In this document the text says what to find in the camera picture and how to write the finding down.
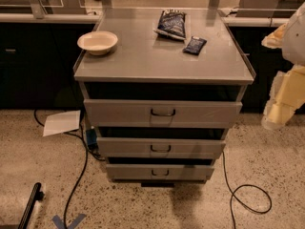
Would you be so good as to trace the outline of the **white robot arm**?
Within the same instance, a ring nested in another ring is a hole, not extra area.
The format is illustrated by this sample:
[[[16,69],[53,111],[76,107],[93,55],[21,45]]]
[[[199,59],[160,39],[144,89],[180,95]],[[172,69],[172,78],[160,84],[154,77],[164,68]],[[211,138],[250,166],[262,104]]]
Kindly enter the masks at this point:
[[[289,71],[278,72],[274,77],[261,120],[265,129],[277,130],[305,104],[305,3],[287,23],[265,36],[261,44],[281,49],[283,58],[293,64]]]

